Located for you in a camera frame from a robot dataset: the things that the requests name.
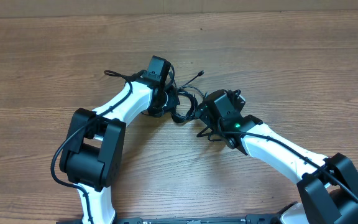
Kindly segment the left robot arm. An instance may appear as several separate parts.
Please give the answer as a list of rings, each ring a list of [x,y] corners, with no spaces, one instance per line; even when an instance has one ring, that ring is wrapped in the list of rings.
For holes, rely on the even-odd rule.
[[[122,159],[126,127],[143,111],[160,117],[173,105],[174,68],[164,58],[153,56],[149,66],[123,76],[124,88],[109,102],[86,110],[77,109],[67,137],[51,162],[53,179],[77,189],[83,216],[77,223],[113,223],[116,211],[111,185]]]

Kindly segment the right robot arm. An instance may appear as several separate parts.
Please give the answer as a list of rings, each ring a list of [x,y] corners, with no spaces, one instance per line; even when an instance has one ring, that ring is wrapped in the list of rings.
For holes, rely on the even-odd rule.
[[[274,223],[358,223],[358,171],[341,153],[311,152],[273,131],[261,119],[242,116],[239,90],[218,90],[203,98],[196,116],[231,149],[264,161],[293,182],[300,202],[272,217]]]

